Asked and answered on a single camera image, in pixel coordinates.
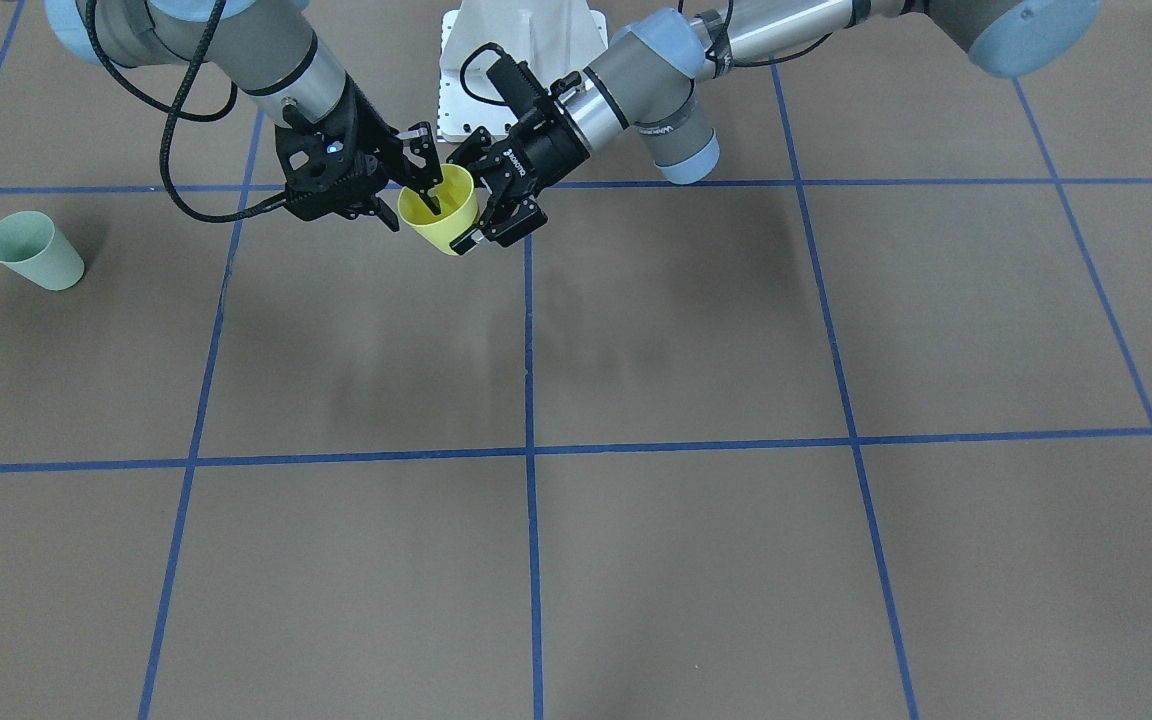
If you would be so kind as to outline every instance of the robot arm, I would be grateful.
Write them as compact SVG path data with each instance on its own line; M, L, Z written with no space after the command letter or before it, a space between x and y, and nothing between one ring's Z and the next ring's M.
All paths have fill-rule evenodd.
M493 143L484 128L453 152L491 192L479 222L452 249L508 247L547 222L536 196L634 127L662 174L679 184L707 176L718 137L698 83L876 15L927 14L973 63L998 77L1031 73L1092 26L1098 0L732 0L685 18L658 10L622 29L605 53L545 88L502 50L488 69L518 122Z
M215 22L218 3L223 9ZM104 54L123 68L182 65L205 47L206 60L273 119L287 179L280 205L297 218L374 215L396 232L396 215L376 195L389 181L412 188L437 212L431 191L442 182L442 169L429 123L407 132L385 123L303 17L305 5L46 0L52 29L90 63L100 63ZM211 36L210 20L215 23Z

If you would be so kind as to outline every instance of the yellow cup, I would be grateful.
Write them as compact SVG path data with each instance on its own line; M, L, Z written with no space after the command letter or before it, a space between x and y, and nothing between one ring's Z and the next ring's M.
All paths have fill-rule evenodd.
M452 250L452 241L479 219L479 199L473 191L473 176L460 165L445 162L444 182L434 188L434 196L444 210L438 215L426 209L419 194L404 187L397 194L397 217L411 225L435 249L456 255Z

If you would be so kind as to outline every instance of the light blue joint cap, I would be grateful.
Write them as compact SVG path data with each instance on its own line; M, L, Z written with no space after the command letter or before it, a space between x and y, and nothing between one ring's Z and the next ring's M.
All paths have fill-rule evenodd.
M150 3L173 18L187 23L205 23L211 17L211 8L217 0L150 0ZM220 18L232 18L252 5L256 5L256 0L228 0Z
M1082 38L1101 0L1025 0L995 20L968 55L995 77L1020 77L1060 58Z
M679 10L660 8L639 22L621 28L612 38L612 44L630 32L689 79L696 79L700 68L705 67L705 46L700 45L700 38L691 31L691 23Z
M718 167L718 158L721 154L722 150L718 146L718 131L715 131L714 136L708 138L707 145L700 149L700 152L696 152L695 156L682 162L666 165L666 167L657 165L657 168L664 179L673 184L691 184L703 181L712 173Z
M65 45L65 50L78 56L78 60L88 61L91 65L99 65L96 59L96 51L88 38L88 28L83 26L82 14L74 0L45 0L44 9L47 13L47 23L51 32L56 33L56 40Z

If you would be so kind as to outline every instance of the cup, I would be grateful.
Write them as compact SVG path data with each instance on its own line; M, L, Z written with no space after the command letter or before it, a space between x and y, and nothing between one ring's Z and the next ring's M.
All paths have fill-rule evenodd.
M411 225L435 249L456 255L452 250L452 241L479 219L479 199L473 191L473 176L460 165L445 162L444 182L434 188L434 196L438 197L442 213L434 214L426 209L419 194L404 187L397 194L397 217Z
M86 270L65 233L35 210L0 220L0 264L52 291L74 287Z

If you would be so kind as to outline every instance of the mint green cup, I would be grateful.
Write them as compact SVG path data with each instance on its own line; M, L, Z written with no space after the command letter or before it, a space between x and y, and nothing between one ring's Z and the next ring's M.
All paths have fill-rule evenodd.
M74 287L86 270L65 233L35 210L0 220L0 264L52 291Z

